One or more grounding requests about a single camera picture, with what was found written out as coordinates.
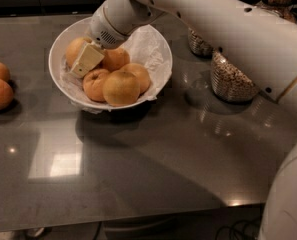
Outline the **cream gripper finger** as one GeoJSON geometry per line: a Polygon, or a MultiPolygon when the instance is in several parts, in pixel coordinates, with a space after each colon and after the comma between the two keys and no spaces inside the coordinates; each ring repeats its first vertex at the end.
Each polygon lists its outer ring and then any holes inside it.
{"type": "Polygon", "coordinates": [[[76,78],[83,78],[104,59],[104,51],[95,44],[84,42],[69,71],[76,78]]]}

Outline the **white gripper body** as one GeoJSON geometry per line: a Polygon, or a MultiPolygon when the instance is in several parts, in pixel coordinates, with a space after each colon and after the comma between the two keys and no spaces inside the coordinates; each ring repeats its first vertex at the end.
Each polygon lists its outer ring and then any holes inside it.
{"type": "Polygon", "coordinates": [[[103,49],[115,49],[128,40],[127,35],[119,33],[105,16],[100,6],[92,15],[89,23],[89,36],[103,49]]]}

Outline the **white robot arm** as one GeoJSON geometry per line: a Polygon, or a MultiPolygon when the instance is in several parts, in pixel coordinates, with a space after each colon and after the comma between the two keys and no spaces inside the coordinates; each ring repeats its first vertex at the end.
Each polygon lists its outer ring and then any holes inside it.
{"type": "MultiPolygon", "coordinates": [[[[297,117],[297,24],[239,0],[106,0],[88,34],[115,48],[164,13],[176,16],[297,117]]],[[[297,144],[271,187],[258,240],[297,240],[297,144]]]]}

